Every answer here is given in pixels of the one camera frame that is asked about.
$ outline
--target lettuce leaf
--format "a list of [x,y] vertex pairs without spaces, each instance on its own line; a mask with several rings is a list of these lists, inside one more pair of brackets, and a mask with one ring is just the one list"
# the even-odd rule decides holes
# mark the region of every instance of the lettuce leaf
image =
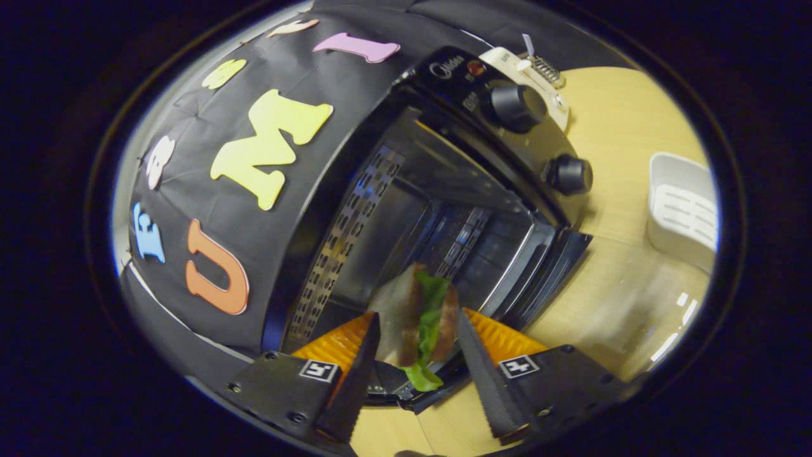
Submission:
[[439,386],[443,385],[443,380],[419,362],[415,362],[411,367],[401,369],[406,372],[406,377],[412,382],[414,388],[421,392],[437,390]]
[[451,281],[442,277],[434,277],[426,272],[416,274],[423,295],[423,312],[420,315],[418,327],[419,342],[417,343],[417,361],[408,368],[402,368],[406,376],[421,392],[436,390],[443,385],[443,381],[428,369],[429,358],[440,336],[440,316],[443,311],[443,300],[448,293]]

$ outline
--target oven control panel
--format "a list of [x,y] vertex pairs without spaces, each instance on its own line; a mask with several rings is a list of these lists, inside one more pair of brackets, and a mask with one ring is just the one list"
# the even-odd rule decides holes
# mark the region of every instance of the oven control panel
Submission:
[[562,207],[573,222],[578,197],[589,192],[592,168],[579,159],[551,107],[533,87],[518,84],[482,58],[455,47],[435,51],[400,82],[409,82],[485,129],[513,163]]

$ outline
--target toaster oven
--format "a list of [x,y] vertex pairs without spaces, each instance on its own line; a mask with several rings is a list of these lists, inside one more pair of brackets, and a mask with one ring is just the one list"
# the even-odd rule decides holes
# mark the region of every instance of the toaster oven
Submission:
[[[592,183],[533,89],[443,47],[404,72],[321,172],[285,248],[262,350],[290,353],[365,312],[419,261],[460,305],[523,328],[589,245],[577,232]],[[422,411],[466,378],[459,347],[417,392],[377,363],[369,404]]]

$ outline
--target yellow letter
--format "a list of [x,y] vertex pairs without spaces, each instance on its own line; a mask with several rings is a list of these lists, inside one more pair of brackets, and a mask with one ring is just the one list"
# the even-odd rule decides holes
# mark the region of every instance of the yellow letter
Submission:
[[271,174],[257,170],[258,165],[285,165],[296,160],[296,154],[282,137],[280,129],[293,136],[293,142],[304,145],[333,113],[333,107],[317,107],[295,102],[272,89],[263,94],[248,111],[255,137],[230,141],[223,145],[211,164],[211,179],[228,176],[256,194],[259,207],[274,206],[285,176],[276,170]]

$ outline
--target oven handle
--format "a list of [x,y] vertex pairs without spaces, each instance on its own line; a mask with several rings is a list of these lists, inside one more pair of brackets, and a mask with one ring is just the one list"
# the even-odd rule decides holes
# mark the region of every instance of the oven handle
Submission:
[[592,235],[569,228],[561,230],[558,240],[550,247],[538,267],[540,274],[527,285],[517,303],[503,316],[494,316],[514,329],[525,329],[543,313],[561,292],[580,261],[584,258]]

